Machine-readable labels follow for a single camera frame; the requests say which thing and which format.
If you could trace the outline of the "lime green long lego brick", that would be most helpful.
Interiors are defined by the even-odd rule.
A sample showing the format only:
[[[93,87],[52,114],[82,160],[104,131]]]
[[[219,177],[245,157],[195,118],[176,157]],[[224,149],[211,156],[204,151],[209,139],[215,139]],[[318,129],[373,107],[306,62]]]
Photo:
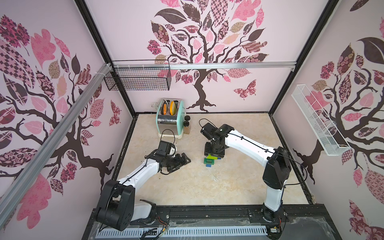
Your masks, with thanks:
[[[206,158],[210,159],[210,160],[217,160],[218,159],[218,157],[214,157],[214,156],[211,156],[211,155],[208,155]]]

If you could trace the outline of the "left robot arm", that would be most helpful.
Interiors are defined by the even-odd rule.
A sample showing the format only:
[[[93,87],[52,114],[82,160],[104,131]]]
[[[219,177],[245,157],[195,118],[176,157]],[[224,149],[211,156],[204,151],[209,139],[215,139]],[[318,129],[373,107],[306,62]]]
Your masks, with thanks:
[[[103,187],[96,208],[96,221],[113,229],[123,231],[131,222],[150,224],[156,218],[156,204],[136,200],[139,190],[151,177],[167,169],[167,175],[189,164],[191,159],[185,153],[162,154],[158,150],[145,156],[144,163],[126,177],[109,180]]]

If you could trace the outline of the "dark green long lego brick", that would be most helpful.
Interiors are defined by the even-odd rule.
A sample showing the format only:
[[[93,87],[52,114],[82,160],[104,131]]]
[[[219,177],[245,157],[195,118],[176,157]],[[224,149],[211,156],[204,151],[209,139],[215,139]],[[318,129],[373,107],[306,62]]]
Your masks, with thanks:
[[[204,164],[205,165],[214,165],[215,164],[215,160],[213,159],[204,159]]]

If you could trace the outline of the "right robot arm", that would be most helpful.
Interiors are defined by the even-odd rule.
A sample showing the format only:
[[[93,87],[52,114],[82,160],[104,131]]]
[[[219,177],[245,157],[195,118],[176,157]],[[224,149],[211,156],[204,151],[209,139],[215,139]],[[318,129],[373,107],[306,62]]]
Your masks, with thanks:
[[[267,191],[261,214],[266,222],[276,221],[282,207],[285,184],[292,170],[287,150],[283,147],[272,148],[263,145],[227,124],[217,128],[207,123],[202,126],[201,133],[209,140],[205,144],[205,156],[223,158],[225,150],[233,148],[254,159],[264,168],[263,181]]]

